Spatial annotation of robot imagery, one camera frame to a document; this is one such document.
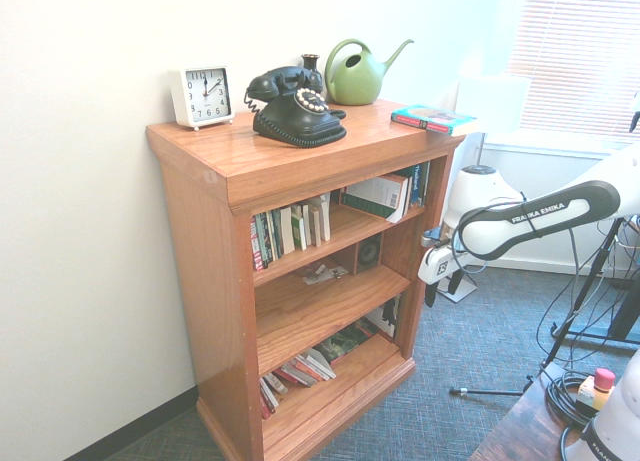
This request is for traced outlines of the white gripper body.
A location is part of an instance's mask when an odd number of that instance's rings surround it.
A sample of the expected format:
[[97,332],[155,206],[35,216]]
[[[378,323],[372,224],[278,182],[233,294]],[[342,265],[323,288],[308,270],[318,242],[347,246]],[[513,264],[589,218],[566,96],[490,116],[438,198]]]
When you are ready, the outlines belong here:
[[427,285],[433,285],[468,263],[468,252],[453,250],[449,244],[434,245],[424,254],[418,277]]

